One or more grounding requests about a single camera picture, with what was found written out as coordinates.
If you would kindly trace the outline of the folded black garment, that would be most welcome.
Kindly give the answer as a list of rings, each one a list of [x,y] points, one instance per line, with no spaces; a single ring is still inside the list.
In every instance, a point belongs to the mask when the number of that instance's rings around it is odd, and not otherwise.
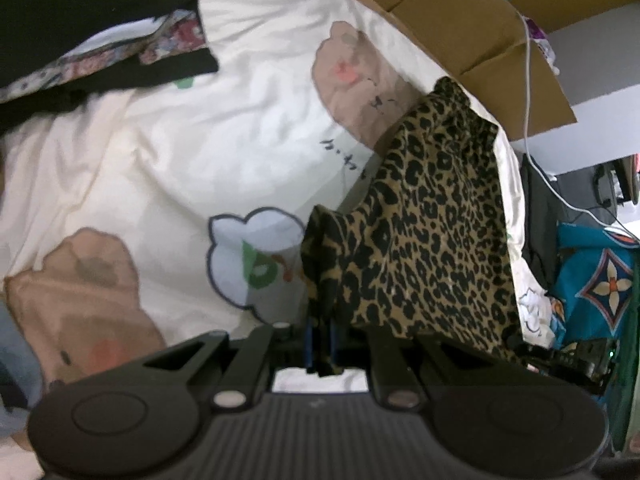
[[[525,200],[525,242],[523,257],[538,284],[552,289],[558,263],[558,225],[562,204],[538,174],[538,167],[523,156],[520,175]]]

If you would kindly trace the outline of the brown cardboard sheet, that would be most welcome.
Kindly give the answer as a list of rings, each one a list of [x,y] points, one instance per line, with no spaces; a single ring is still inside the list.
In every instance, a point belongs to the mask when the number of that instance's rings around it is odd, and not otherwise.
[[[506,0],[358,0],[472,93],[512,140],[576,117],[541,50]]]

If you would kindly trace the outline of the floral patterned garment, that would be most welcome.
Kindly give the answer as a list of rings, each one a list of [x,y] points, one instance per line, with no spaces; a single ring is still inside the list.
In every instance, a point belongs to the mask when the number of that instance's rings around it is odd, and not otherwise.
[[[1,89],[10,102],[41,90],[91,76],[133,58],[147,66],[206,48],[198,12],[177,9],[159,18],[129,22],[102,30],[56,60]]]

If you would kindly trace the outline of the purple detergent pouch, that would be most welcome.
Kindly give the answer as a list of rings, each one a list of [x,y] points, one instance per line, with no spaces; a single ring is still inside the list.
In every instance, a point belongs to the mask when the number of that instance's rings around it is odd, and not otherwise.
[[[529,38],[536,44],[537,48],[540,50],[547,63],[549,64],[552,72],[555,76],[559,76],[560,69],[555,65],[556,55],[550,44],[549,38],[546,33],[536,24],[534,20],[526,16],[524,18],[524,22],[526,23],[527,30],[529,32]]]

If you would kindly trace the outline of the teal patterned fabric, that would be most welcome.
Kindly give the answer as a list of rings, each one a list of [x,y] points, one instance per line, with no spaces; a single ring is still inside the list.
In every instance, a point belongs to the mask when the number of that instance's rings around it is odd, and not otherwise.
[[[617,339],[634,296],[639,242],[628,235],[561,223],[556,229],[559,267],[550,288],[554,346]]]

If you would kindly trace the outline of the light blue denim garment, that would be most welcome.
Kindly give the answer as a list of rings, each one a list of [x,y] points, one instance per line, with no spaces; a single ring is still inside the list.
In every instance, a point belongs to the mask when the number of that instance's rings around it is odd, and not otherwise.
[[[32,408],[42,397],[42,373],[32,347],[6,304],[1,303],[1,437],[26,428]]]

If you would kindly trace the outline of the leopard print garment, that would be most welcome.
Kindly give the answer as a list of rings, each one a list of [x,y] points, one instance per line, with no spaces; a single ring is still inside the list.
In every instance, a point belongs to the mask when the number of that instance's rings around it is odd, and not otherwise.
[[[514,359],[520,330],[498,164],[498,128],[440,78],[396,128],[350,211],[314,207],[302,244],[310,348],[326,362],[349,327],[431,330]]]

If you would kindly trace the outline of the cream bear print bedsheet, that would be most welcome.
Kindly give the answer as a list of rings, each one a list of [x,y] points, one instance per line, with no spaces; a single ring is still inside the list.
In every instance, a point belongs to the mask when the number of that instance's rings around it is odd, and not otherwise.
[[[217,73],[94,94],[2,138],[1,302],[42,396],[209,330],[302,324],[314,207],[354,208],[401,118],[454,78],[358,0],[198,12]],[[461,87],[498,128],[515,296],[539,295],[513,140]],[[26,428],[1,437],[1,474],[40,476]]]

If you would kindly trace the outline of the dark grey bag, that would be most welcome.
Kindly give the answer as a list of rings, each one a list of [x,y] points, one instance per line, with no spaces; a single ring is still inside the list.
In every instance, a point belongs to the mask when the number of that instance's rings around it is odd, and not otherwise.
[[[613,165],[610,162],[560,174],[551,182],[555,191],[570,205],[591,214],[561,205],[559,220],[576,226],[601,229],[612,226],[617,214]]]

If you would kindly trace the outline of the black clothes pile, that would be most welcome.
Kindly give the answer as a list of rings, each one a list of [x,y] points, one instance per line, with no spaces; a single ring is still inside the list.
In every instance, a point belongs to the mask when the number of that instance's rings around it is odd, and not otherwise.
[[[198,12],[198,0],[1,0],[1,89],[104,29],[177,9]],[[70,112],[94,94],[151,88],[218,70],[207,46],[147,66],[128,58],[62,86],[1,101],[1,129],[9,131],[37,114]]]

